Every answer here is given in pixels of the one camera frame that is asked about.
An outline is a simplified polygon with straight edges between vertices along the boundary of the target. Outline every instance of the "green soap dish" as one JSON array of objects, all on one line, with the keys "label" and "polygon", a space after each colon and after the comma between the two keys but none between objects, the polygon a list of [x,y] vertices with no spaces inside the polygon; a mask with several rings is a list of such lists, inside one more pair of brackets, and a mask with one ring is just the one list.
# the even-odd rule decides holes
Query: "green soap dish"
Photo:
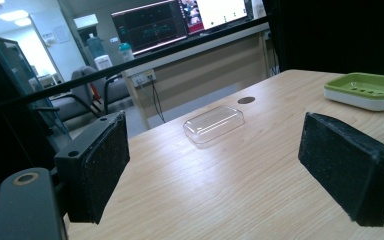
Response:
[{"label": "green soap dish", "polygon": [[384,75],[350,73],[324,86],[328,99],[372,111],[384,111]]}]

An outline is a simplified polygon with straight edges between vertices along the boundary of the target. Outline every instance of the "electrical socket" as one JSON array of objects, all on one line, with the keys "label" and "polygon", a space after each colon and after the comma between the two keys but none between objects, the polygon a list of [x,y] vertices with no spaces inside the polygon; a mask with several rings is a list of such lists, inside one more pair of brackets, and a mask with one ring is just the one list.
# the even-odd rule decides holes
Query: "electrical socket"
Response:
[{"label": "electrical socket", "polygon": [[133,86],[139,87],[140,85],[150,82],[151,80],[149,77],[151,77],[154,81],[157,79],[154,69],[132,75],[131,79],[133,81]]}]

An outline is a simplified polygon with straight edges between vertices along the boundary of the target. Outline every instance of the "clear plastic container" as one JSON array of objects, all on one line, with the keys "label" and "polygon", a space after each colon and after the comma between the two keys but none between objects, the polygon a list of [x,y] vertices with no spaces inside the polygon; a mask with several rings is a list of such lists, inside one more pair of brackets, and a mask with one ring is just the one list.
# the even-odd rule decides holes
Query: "clear plastic container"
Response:
[{"label": "clear plastic container", "polygon": [[241,111],[220,106],[183,124],[186,136],[195,143],[206,143],[245,123]]}]

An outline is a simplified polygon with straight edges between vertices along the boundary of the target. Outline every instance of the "desk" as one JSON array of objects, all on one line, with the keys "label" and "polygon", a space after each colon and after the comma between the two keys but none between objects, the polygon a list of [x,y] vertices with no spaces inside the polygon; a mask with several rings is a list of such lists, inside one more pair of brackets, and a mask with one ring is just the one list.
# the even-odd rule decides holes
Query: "desk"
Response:
[{"label": "desk", "polygon": [[[338,76],[286,71],[132,138],[101,223],[70,223],[70,239],[384,239],[384,227],[351,222],[298,160],[308,111],[384,143],[384,112],[324,98]],[[246,123],[208,145],[189,141],[183,123],[220,105]]]},{"label": "desk", "polygon": [[262,36],[268,29],[267,23],[261,23],[122,71],[145,126],[149,128],[147,119],[157,114],[149,98],[152,87],[135,87],[132,75],[154,69],[163,111],[232,84],[241,90],[269,76],[268,51]]}]

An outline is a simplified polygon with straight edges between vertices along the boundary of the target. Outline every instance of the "monitor screen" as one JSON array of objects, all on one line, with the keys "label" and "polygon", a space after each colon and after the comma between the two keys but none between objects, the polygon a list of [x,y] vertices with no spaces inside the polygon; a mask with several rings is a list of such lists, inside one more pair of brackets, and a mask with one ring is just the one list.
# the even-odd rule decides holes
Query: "monitor screen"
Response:
[{"label": "monitor screen", "polygon": [[178,0],[189,34],[247,17],[244,0]]},{"label": "monitor screen", "polygon": [[185,39],[187,30],[177,0],[168,0],[111,14],[120,42],[138,55]]}]

